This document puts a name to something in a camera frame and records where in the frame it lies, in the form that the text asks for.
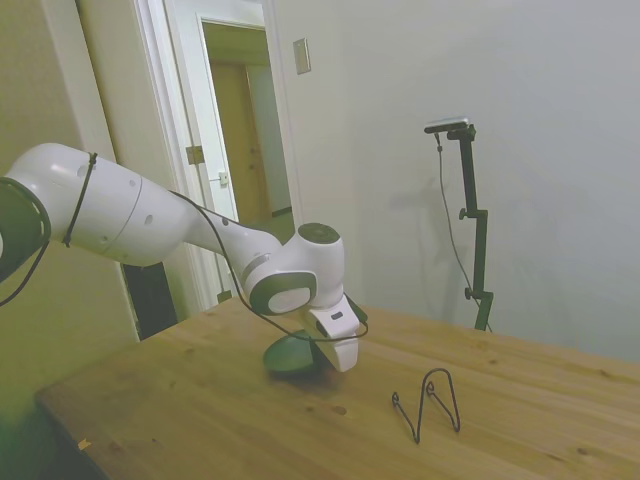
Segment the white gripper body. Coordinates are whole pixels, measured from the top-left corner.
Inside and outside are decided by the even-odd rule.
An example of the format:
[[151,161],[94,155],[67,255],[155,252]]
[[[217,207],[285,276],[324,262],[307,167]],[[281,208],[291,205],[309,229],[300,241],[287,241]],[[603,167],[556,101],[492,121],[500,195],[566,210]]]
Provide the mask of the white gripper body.
[[358,313],[360,310],[354,309],[346,294],[333,307],[310,308],[306,312],[306,332],[339,372],[346,372],[357,363]]

